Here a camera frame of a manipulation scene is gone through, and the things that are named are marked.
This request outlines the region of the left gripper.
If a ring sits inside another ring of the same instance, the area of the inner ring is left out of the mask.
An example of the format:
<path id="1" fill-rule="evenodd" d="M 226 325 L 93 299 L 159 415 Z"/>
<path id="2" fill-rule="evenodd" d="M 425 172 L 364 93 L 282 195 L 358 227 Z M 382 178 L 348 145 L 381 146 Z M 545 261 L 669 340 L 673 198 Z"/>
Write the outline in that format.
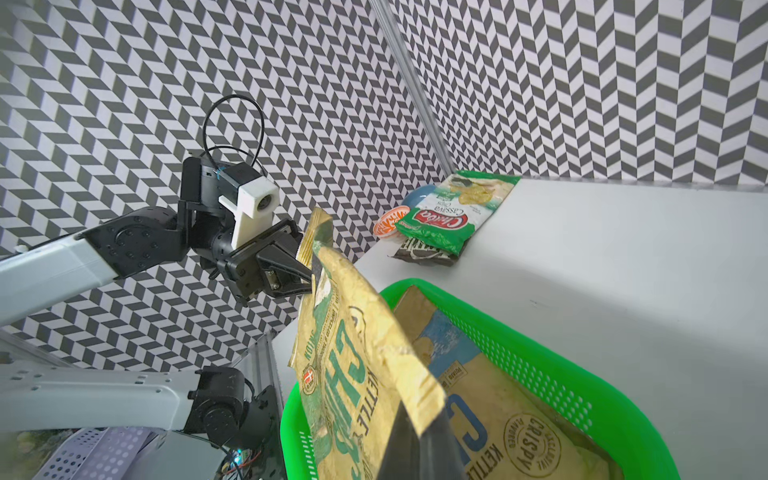
<path id="1" fill-rule="evenodd" d="M 240 303 L 260 293 L 280 299 L 311 291 L 312 271 L 296 258 L 303 235 L 294 220 L 275 219 L 279 200 L 278 187 L 248 163 L 182 163 L 183 242 Z"/>

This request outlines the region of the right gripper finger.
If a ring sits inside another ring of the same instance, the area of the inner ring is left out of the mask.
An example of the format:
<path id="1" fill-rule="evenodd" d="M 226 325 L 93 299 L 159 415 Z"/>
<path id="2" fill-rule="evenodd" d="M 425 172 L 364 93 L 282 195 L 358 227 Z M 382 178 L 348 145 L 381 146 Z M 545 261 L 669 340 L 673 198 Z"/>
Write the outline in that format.
<path id="1" fill-rule="evenodd" d="M 451 396 L 421 436 L 416 434 L 404 405 L 398 404 L 377 479 L 467 479 L 450 425 L 450 400 Z"/>

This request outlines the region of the yellow blue CHIPS bag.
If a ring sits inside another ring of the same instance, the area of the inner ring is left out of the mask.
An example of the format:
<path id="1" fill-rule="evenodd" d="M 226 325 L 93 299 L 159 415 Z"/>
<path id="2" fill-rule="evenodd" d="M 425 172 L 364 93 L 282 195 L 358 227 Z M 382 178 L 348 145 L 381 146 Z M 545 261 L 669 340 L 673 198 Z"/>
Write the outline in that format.
<path id="1" fill-rule="evenodd" d="M 604 450 L 494 365 L 418 287 L 405 291 L 395 314 L 447 395 L 466 478 L 622 478 Z"/>

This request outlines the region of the tan green kettle CHIPS bag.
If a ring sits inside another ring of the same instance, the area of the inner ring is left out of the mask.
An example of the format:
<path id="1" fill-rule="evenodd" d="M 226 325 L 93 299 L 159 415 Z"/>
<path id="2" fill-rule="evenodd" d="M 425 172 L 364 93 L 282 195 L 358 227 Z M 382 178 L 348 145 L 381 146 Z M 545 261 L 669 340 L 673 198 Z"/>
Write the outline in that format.
<path id="1" fill-rule="evenodd" d="M 297 253 L 311 271 L 301 300 L 294 369 L 321 479 L 372 479 L 396 414 L 422 435 L 445 393 L 393 310 L 333 245 L 333 219 L 313 210 Z"/>

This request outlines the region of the green white Chulo chips bag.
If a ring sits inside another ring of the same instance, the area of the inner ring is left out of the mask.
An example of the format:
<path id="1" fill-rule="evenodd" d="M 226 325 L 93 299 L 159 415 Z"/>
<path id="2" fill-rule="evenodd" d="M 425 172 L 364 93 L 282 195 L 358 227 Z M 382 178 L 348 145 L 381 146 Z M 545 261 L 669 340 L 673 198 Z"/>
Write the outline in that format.
<path id="1" fill-rule="evenodd" d="M 408 238 L 459 256 L 521 180 L 519 176 L 459 170 L 396 223 Z"/>

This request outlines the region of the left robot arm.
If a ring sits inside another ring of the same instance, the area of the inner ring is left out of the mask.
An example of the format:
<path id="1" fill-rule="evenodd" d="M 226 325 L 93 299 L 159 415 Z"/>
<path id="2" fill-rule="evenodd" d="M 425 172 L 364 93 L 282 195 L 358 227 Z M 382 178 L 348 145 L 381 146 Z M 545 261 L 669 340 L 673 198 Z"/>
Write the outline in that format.
<path id="1" fill-rule="evenodd" d="M 302 235 L 294 221 L 275 219 L 278 200 L 276 185 L 247 163 L 187 158 L 175 207 L 145 207 L 4 259 L 1 321 L 189 254 L 241 304 L 307 293 Z M 260 450 L 278 426 L 276 393 L 255 389 L 233 367 L 146 375 L 25 361 L 1 368 L 5 432 L 131 426 L 200 434 L 226 451 Z"/>

